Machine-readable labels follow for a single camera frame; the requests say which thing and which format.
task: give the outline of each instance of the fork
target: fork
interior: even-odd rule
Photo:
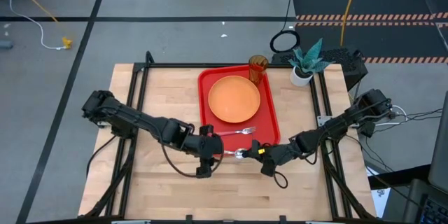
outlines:
[[[257,129],[257,127],[248,127],[246,129],[242,129],[242,130],[237,130],[237,131],[233,131],[233,132],[218,132],[217,134],[222,136],[228,136],[231,134],[251,134],[253,133],[255,130]]]

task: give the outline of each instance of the wooden table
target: wooden table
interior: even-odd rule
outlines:
[[[197,77],[203,70],[150,69],[143,112],[152,116],[178,118],[193,123],[198,129]],[[293,86],[289,81],[290,72],[290,69],[267,70],[281,144],[288,143],[288,137],[298,132],[316,129],[310,87]],[[126,102],[131,75],[132,64],[115,65],[110,91],[122,103]],[[325,70],[325,79],[332,112],[337,116],[350,105],[341,66],[329,66]],[[325,114],[321,91],[317,86],[321,112]],[[356,131],[352,129],[349,135],[357,138]],[[110,137],[110,128],[100,129],[95,149]],[[117,145],[118,141],[115,141],[93,160],[79,214],[91,210],[109,186]],[[375,215],[360,146],[346,137],[341,140],[339,148],[348,187],[367,211]],[[297,159],[277,167],[289,180],[287,189],[279,188],[273,178],[262,175],[261,164],[257,161],[232,157],[225,157],[211,178],[185,178],[169,166],[159,143],[149,133],[140,130],[125,217],[182,220],[187,214],[192,214],[195,220],[276,221],[279,215],[286,215],[290,221],[329,221],[331,213],[320,154],[318,151],[318,162],[314,166]],[[169,156],[185,172],[193,173],[198,166],[198,160],[191,155],[169,150]],[[335,190],[339,215],[343,216],[336,185]],[[114,213],[118,212],[120,194],[121,190],[118,189]]]

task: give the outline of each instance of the orange plate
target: orange plate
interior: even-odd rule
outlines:
[[[213,114],[228,123],[248,120],[260,106],[260,92],[247,78],[227,76],[213,84],[209,92]]]

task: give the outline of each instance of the potted plant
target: potted plant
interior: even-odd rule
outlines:
[[[329,64],[332,64],[322,61],[322,58],[319,57],[321,47],[322,38],[308,50],[305,56],[302,54],[302,49],[293,50],[297,61],[289,60],[289,63],[294,67],[289,78],[294,85],[302,87],[308,84],[313,74],[322,72]]]

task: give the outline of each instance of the red tray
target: red tray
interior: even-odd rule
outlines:
[[[215,132],[242,130],[253,126],[257,127],[257,130],[252,135],[233,134],[230,136],[223,136],[224,149],[226,151],[235,151],[238,148],[249,149],[251,147],[252,138],[257,139],[261,144],[278,144],[280,141],[280,131],[277,117],[275,116],[274,102],[272,101],[267,74],[263,76],[261,83],[258,84],[258,90],[260,91],[260,108],[251,119],[240,123],[229,123],[220,120],[211,112],[209,107],[208,98],[211,86],[216,81],[226,76],[243,76],[248,78],[249,66],[242,65],[207,69],[199,75],[197,82],[201,123],[203,125],[213,125]]]

